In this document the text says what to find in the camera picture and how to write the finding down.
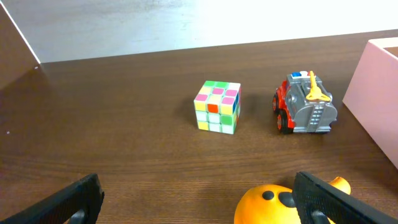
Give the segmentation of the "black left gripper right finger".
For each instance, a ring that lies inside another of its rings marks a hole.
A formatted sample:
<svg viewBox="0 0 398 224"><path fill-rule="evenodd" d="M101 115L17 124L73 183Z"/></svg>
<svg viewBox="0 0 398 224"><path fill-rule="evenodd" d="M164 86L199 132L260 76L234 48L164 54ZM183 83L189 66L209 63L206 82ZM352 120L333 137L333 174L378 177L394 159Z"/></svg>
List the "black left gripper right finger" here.
<svg viewBox="0 0 398 224"><path fill-rule="evenodd" d="M397 219L308 172L296 173L292 197L302 223L397 224Z"/></svg>

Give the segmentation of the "orange toy animal figure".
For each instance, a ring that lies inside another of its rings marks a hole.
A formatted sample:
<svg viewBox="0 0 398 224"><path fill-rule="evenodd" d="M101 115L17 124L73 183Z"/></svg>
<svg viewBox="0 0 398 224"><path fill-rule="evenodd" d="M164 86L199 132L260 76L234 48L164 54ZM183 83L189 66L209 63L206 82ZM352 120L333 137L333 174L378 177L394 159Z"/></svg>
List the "orange toy animal figure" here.
<svg viewBox="0 0 398 224"><path fill-rule="evenodd" d="M328 184L350 195L351 186L342 177ZM235 223L302 223L292 197L293 189L279 185L260 185L249 189L239 201Z"/></svg>

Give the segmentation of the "multicoloured puzzle cube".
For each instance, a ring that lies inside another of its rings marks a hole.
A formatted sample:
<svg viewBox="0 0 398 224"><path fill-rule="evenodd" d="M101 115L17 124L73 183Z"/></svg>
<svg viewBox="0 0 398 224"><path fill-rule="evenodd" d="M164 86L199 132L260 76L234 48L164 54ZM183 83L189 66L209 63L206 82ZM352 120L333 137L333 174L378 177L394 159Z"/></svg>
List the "multicoloured puzzle cube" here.
<svg viewBox="0 0 398 224"><path fill-rule="evenodd" d="M207 80L193 104L199 129L234 134L241 111L241 84Z"/></svg>

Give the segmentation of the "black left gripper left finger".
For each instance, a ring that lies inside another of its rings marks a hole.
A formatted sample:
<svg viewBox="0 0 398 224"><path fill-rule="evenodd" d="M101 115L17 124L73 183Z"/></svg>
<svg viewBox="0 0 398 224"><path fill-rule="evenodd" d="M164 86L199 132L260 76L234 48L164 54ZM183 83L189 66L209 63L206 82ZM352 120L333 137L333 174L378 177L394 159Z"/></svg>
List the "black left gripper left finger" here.
<svg viewBox="0 0 398 224"><path fill-rule="evenodd" d="M1 223L95 224L104 200L97 174L89 174Z"/></svg>

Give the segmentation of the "red grey toy truck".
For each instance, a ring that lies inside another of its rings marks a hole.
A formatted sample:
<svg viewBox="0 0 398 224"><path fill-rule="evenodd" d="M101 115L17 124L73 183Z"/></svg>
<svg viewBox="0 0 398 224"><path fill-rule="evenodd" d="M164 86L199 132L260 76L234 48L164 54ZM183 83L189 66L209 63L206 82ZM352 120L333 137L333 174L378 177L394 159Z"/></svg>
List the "red grey toy truck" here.
<svg viewBox="0 0 398 224"><path fill-rule="evenodd" d="M328 133L338 112L313 71L292 72L276 89L272 109L282 134Z"/></svg>

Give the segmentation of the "pink cardboard box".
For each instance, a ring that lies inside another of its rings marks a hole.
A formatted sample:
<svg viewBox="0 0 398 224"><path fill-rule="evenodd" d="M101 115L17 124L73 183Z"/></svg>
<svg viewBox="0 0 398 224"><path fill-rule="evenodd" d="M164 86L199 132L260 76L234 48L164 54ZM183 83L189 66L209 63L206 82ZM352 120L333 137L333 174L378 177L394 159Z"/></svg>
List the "pink cardboard box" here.
<svg viewBox="0 0 398 224"><path fill-rule="evenodd" d="M397 38L367 42L343 103L397 166Z"/></svg>

